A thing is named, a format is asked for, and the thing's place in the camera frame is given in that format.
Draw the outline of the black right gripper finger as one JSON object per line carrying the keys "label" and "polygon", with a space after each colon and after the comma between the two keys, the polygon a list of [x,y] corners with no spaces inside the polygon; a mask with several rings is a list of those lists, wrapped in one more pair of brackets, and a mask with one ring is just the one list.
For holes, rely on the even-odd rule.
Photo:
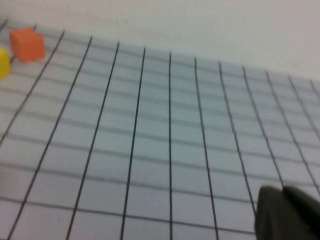
{"label": "black right gripper finger", "polygon": [[320,202],[295,186],[262,186],[254,230],[257,240],[318,240]]}

